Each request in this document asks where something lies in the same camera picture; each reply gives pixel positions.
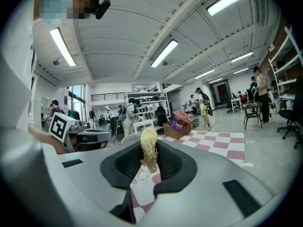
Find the hanging clothes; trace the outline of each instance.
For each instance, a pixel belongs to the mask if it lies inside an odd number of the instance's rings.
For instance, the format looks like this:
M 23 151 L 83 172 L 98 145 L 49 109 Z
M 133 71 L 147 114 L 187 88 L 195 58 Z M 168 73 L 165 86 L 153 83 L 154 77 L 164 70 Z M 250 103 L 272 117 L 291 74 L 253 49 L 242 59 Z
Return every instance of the hanging clothes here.
M 68 116 L 73 118 L 73 119 L 77 119 L 76 114 L 73 110 L 68 110 Z
M 76 120 L 80 120 L 80 115 L 77 111 L 74 111 L 74 113 L 76 114 Z

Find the cardboard box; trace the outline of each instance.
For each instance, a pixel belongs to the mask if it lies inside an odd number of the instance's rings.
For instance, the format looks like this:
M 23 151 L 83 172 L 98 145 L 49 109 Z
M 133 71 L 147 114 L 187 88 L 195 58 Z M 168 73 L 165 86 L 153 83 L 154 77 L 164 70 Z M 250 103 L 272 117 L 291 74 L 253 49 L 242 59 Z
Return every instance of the cardboard box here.
M 174 121 L 177 121 L 178 124 L 183 125 L 184 126 L 183 129 L 180 131 L 177 131 L 177 130 L 171 128 L 170 124 Z M 176 119 L 176 120 L 164 123 L 163 128 L 164 128 L 164 134 L 166 136 L 172 137 L 174 139 L 180 139 L 184 135 L 187 135 L 188 133 L 191 132 L 191 125 L 181 119 Z

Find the black pants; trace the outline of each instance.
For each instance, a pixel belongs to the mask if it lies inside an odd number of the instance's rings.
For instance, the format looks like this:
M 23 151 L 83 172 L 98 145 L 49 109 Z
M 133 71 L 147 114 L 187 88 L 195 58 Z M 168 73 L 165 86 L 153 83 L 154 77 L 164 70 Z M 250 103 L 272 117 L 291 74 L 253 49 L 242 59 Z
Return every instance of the black pants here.
M 196 107 L 192 107 L 192 109 L 194 110 L 194 115 L 197 115 L 197 108 Z
M 263 106 L 261 107 L 263 120 L 268 121 L 269 120 L 269 103 L 268 103 L 267 93 L 264 95 L 260 95 L 258 97 L 258 102 L 263 104 Z

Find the window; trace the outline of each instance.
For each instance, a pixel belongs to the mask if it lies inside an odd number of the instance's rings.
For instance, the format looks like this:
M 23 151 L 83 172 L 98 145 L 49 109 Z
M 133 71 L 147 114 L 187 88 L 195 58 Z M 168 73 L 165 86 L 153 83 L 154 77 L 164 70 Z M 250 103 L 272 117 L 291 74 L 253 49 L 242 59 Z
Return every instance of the window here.
M 73 86 L 72 87 L 72 93 L 74 94 L 74 95 L 77 95 L 78 97 L 80 97 L 80 98 L 83 98 L 82 97 L 82 95 L 81 95 L 81 85 L 78 85 L 78 86 Z
M 68 108 L 77 111 L 81 121 L 86 121 L 85 85 L 69 87 Z

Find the ceiling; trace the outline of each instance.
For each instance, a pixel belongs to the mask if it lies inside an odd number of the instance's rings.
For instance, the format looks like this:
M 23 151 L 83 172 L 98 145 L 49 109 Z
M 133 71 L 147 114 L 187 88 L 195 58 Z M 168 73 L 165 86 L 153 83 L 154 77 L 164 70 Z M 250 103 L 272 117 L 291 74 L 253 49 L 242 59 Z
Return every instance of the ceiling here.
M 74 67 L 66 63 L 50 36 L 49 31 L 58 26 L 40 20 L 33 27 L 36 70 L 59 86 L 156 81 L 184 85 L 210 69 L 215 71 L 203 80 L 227 78 L 260 63 L 276 34 L 277 5 L 272 0 L 240 0 L 210 16 L 206 8 L 216 1 L 111 0 L 101 20 L 91 16 L 72 26 L 59 26 L 76 61 Z M 168 64 L 152 68 L 171 39 L 178 46 L 165 58 Z M 250 51 L 253 57 L 231 63 Z M 55 66 L 57 58 L 60 64 Z

